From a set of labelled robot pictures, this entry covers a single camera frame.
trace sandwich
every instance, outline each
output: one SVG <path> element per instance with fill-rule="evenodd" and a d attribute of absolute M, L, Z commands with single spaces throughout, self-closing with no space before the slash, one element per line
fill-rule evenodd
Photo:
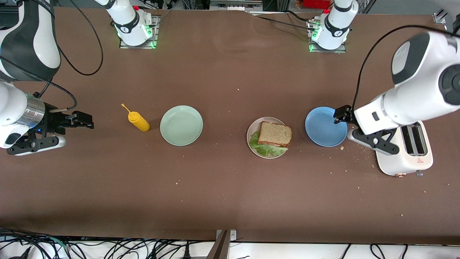
<path fill-rule="evenodd" d="M 291 140 L 290 127 L 263 121 L 260 131 L 252 135 L 249 146 L 262 156 L 280 156 L 288 150 Z"/>

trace red object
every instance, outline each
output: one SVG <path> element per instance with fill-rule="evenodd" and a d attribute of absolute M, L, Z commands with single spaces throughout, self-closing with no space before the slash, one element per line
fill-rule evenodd
<path fill-rule="evenodd" d="M 330 0 L 304 0 L 303 7 L 315 9 L 327 9 L 331 4 Z"/>

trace blue plate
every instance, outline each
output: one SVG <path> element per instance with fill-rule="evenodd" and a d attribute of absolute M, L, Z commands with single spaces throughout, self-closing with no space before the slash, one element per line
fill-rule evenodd
<path fill-rule="evenodd" d="M 347 125 L 345 122 L 334 124 L 334 111 L 330 107 L 318 107 L 305 119 L 307 135 L 320 146 L 334 147 L 346 138 Z"/>

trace lettuce leaf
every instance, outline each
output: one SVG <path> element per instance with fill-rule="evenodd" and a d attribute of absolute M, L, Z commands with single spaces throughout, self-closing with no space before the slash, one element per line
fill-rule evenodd
<path fill-rule="evenodd" d="M 251 141 L 249 142 L 249 146 L 251 148 L 254 148 L 257 153 L 263 155 L 263 156 L 269 156 L 269 154 L 272 154 L 274 156 L 281 156 L 286 152 L 289 148 L 285 147 L 274 147 L 270 145 L 260 145 L 257 142 L 259 141 L 259 136 L 260 136 L 260 130 L 256 131 L 252 137 Z"/>

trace mounting plate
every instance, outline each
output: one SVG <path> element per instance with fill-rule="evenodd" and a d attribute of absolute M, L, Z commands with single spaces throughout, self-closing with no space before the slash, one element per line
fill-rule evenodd
<path fill-rule="evenodd" d="M 316 19 L 316 23 L 311 23 L 311 22 L 306 22 L 307 24 L 307 27 L 308 28 L 314 28 L 314 29 L 318 29 L 318 25 L 319 25 L 319 20 L 315 17 Z M 333 49 L 333 50 L 329 50 L 329 49 L 324 49 L 322 47 L 320 47 L 318 45 L 318 43 L 316 43 L 316 41 L 312 40 L 312 37 L 313 37 L 313 33 L 315 33 L 314 31 L 312 30 L 309 30 L 308 31 L 308 42 L 309 42 L 309 47 L 310 47 L 310 52 L 322 52 L 322 53 L 346 53 L 346 49 L 345 49 L 345 42 L 343 42 L 340 47 L 338 47 L 337 49 Z"/>
<path fill-rule="evenodd" d="M 156 48 L 158 42 L 158 32 L 160 29 L 160 15 L 152 15 L 152 36 L 147 39 L 143 44 L 138 46 L 129 46 L 122 39 L 120 39 L 120 48 L 134 48 L 134 49 L 152 49 Z"/>

